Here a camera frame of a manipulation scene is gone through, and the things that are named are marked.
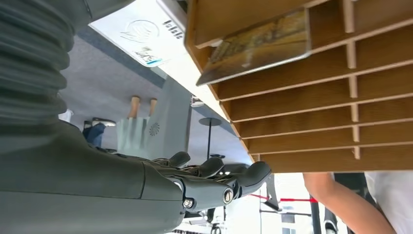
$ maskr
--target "black pole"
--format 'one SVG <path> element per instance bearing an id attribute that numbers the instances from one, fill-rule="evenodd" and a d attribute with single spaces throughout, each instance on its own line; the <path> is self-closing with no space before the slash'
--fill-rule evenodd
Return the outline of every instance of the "black pole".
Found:
<path id="1" fill-rule="evenodd" d="M 320 209 L 318 202 L 311 202 L 311 217 L 313 220 L 313 230 L 314 234 L 321 234 L 321 223 L 320 223 Z"/>
<path id="2" fill-rule="evenodd" d="M 206 159 L 209 159 L 209 148 L 211 146 L 211 128 L 212 128 L 212 119 L 209 119 L 209 133 L 208 133 L 208 151 L 206 153 Z"/>

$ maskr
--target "white shirt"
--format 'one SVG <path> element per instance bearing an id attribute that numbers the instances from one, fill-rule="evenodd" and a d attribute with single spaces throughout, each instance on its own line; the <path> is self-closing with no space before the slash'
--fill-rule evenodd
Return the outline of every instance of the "white shirt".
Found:
<path id="1" fill-rule="evenodd" d="M 413 171 L 366 172 L 367 187 L 397 234 L 413 234 Z"/>

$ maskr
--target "gray floor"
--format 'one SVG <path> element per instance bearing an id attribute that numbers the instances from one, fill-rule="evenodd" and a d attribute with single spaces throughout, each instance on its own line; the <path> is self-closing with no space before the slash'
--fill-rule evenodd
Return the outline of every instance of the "gray floor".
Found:
<path id="1" fill-rule="evenodd" d="M 127 116 L 132 95 L 141 97 L 139 115 L 147 116 L 150 99 L 158 97 L 161 92 L 159 79 L 151 82 L 140 76 L 134 64 L 125 65 L 122 62 L 124 59 L 118 59 L 118 56 L 125 55 L 118 55 L 121 52 L 116 48 L 110 48 L 112 53 L 108 55 L 105 49 L 113 45 L 101 41 L 98 49 L 99 46 L 91 45 L 90 42 L 102 38 L 91 37 L 96 36 L 83 35 L 82 39 L 75 37 L 75 46 L 70 52 L 71 66 L 62 71 L 68 85 L 60 94 L 74 112 L 72 124 L 81 129 L 83 121 L 92 117 L 119 121 Z M 194 164 L 202 163 L 207 155 L 208 127 L 198 121 L 205 116 L 215 115 L 205 107 L 192 111 L 188 151 Z M 102 146 L 116 149 L 116 141 L 116 128 L 107 128 Z M 223 127 L 213 127 L 210 152 L 225 155 L 225 163 L 250 163 L 247 153 L 227 123 Z"/>

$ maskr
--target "person's legs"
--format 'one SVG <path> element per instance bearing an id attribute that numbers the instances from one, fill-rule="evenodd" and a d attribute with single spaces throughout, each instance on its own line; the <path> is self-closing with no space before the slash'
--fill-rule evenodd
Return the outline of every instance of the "person's legs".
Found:
<path id="1" fill-rule="evenodd" d="M 136 118 L 138 116 L 140 101 L 141 100 L 138 96 L 133 96 L 132 97 L 131 111 L 129 112 L 128 119 L 129 118 Z"/>
<path id="2" fill-rule="evenodd" d="M 93 118 L 92 122 L 84 122 L 82 133 L 88 143 L 96 147 L 101 147 L 105 128 L 115 125 L 115 122 L 108 119 Z"/>
<path id="3" fill-rule="evenodd" d="M 98 123 L 95 126 L 92 126 L 88 130 L 86 141 L 93 146 L 101 147 L 102 146 L 102 136 L 105 131 L 106 126 L 103 123 Z"/>

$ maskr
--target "logo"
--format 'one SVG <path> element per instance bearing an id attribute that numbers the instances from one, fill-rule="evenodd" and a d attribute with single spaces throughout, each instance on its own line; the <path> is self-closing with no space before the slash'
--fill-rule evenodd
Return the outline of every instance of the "logo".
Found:
<path id="1" fill-rule="evenodd" d="M 149 128 L 149 134 L 153 137 L 154 135 L 158 134 L 159 132 L 159 124 L 154 123 L 152 126 Z"/>

